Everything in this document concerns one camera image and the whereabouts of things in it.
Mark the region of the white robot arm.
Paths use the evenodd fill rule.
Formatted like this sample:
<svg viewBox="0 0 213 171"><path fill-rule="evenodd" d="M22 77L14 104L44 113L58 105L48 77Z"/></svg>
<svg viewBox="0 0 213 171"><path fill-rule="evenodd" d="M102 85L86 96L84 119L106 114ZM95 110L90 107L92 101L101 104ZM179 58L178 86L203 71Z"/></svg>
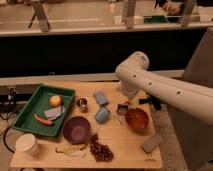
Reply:
<svg viewBox="0 0 213 171"><path fill-rule="evenodd" d="M115 70L120 91L133 99L140 90L182 110L195 118L213 124L213 89L148 71L148 56L140 51L131 54Z"/></svg>

